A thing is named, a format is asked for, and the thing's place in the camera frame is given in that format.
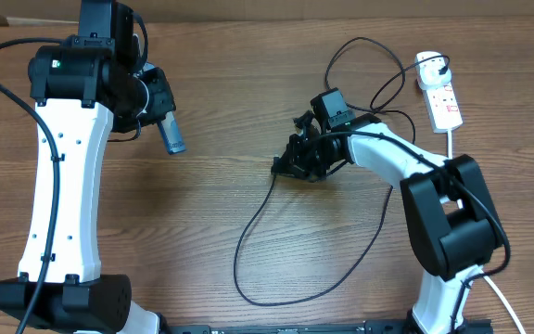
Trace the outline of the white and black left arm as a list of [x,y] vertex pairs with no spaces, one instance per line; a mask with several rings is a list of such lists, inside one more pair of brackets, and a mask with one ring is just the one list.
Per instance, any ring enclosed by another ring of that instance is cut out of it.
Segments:
[[170,85],[147,60],[142,18],[115,1],[85,1],[79,29],[41,38],[30,60],[39,139],[29,236],[15,277],[0,280],[0,311],[57,333],[166,333],[139,306],[125,275],[105,275],[97,242],[103,159],[155,125],[171,154],[184,150]]

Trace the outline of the black Samsung Galaxy smartphone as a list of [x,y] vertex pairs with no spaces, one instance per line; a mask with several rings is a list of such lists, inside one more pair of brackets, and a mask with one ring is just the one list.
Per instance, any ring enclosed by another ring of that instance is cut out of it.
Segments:
[[179,126],[172,111],[168,112],[163,120],[158,121],[157,126],[164,147],[170,155],[186,151],[183,136],[180,133]]

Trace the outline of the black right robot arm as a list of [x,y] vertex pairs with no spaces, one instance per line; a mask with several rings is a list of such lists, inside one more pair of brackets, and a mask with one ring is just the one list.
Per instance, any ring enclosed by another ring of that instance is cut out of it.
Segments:
[[430,153],[375,116],[356,116],[336,88],[313,98],[294,124],[297,132],[272,173],[316,182],[349,162],[400,190],[411,247],[424,269],[403,330],[490,333],[489,322],[469,322],[463,310],[494,250],[510,246],[475,160]]

